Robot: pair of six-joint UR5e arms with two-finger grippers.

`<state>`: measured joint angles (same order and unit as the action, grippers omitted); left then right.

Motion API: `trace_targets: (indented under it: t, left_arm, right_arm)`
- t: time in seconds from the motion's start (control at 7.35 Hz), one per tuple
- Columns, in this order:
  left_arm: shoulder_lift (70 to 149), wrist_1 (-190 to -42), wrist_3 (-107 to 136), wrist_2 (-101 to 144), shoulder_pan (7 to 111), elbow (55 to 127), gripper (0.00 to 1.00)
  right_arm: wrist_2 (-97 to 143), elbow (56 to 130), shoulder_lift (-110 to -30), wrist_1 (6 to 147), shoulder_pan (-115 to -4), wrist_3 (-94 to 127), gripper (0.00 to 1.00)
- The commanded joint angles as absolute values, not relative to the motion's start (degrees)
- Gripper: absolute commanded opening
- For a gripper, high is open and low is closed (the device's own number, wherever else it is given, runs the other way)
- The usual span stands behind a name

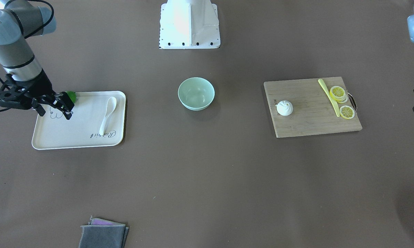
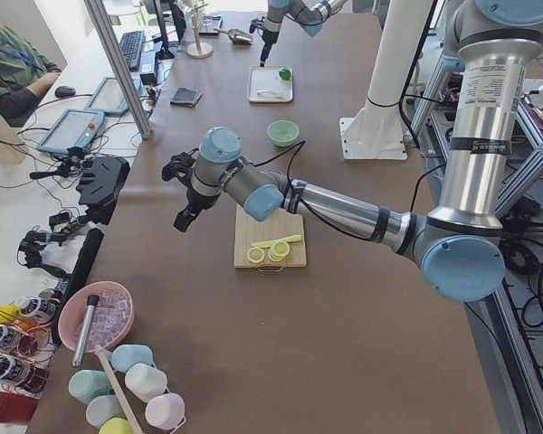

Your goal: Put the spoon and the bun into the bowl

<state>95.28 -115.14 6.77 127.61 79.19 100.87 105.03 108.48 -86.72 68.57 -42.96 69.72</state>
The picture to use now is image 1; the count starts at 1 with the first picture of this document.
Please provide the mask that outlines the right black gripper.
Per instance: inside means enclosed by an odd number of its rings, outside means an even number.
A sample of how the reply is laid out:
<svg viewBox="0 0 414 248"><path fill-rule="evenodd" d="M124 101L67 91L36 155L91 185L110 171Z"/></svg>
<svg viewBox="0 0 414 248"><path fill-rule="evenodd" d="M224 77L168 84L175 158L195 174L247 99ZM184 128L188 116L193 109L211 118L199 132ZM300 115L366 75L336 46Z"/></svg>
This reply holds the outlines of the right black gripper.
<svg viewBox="0 0 414 248"><path fill-rule="evenodd" d="M5 78L6 81L0 87L0 107L20 110L32 108L43 117L46 110L40 104L45 104L62 112L67 120L73 116L75 104L66 92L54 92L45 71L28 81L16 81L9 73Z"/></svg>

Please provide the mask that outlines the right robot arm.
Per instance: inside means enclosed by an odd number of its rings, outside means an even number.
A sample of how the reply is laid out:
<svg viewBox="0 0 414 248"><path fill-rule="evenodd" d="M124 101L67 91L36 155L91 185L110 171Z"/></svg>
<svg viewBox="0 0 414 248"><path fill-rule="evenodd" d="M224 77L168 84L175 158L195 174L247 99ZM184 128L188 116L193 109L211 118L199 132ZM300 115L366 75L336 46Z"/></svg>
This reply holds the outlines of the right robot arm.
<svg viewBox="0 0 414 248"><path fill-rule="evenodd" d="M6 75L0 87L1 111L34 109L44 116L44 105L60 111L68 120L73 115L75 95L56 93L46 72L26 41L29 37L53 33L57 28L54 7L43 0L0 0L0 65Z"/></svg>

